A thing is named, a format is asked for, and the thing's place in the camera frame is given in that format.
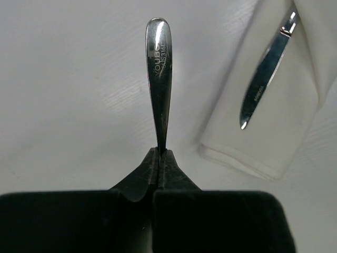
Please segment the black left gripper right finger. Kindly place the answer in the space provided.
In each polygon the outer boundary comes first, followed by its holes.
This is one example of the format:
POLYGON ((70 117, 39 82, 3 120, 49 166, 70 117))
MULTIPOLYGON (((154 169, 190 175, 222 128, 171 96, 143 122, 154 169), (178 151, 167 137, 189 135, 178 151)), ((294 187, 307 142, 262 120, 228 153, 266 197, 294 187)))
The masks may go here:
POLYGON ((157 189, 160 190, 200 190, 200 188, 180 169, 172 150, 165 150, 157 170, 157 189))

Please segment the silver table knife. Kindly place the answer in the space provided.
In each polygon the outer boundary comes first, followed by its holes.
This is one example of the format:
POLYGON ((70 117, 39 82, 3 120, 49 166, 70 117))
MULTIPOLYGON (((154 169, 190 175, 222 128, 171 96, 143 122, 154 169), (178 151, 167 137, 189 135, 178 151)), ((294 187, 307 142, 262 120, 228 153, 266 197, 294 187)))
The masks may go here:
POLYGON ((281 21, 265 52, 262 54, 241 104, 239 124, 242 130, 247 127, 261 97, 273 80, 282 61, 287 44, 299 21, 298 10, 295 6, 292 6, 281 21))

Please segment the silver fork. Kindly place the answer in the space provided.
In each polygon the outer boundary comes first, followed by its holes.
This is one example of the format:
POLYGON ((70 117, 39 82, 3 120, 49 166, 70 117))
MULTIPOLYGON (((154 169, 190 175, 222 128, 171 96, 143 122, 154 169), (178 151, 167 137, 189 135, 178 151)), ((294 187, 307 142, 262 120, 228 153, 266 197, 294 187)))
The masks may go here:
POLYGON ((163 154, 166 150, 173 65, 171 29, 165 19, 157 17, 148 22, 145 48, 158 150, 163 154))

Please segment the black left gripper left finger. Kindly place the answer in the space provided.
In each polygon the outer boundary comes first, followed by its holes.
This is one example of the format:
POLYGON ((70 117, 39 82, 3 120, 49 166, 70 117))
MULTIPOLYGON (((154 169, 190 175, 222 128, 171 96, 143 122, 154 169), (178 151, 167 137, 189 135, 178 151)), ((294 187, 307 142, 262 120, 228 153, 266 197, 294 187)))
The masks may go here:
POLYGON ((111 218, 114 252, 152 252, 153 193, 160 162, 158 148, 111 191, 116 194, 111 218))

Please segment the white cloth napkin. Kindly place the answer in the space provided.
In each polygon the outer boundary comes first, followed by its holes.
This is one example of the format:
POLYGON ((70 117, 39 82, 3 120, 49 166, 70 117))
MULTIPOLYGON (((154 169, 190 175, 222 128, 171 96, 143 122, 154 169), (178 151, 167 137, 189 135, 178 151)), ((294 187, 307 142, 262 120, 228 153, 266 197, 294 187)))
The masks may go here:
POLYGON ((259 1, 201 137, 201 155, 256 177, 289 168, 336 79, 336 1, 259 1), (288 10, 300 21, 247 127, 240 109, 262 54, 288 10))

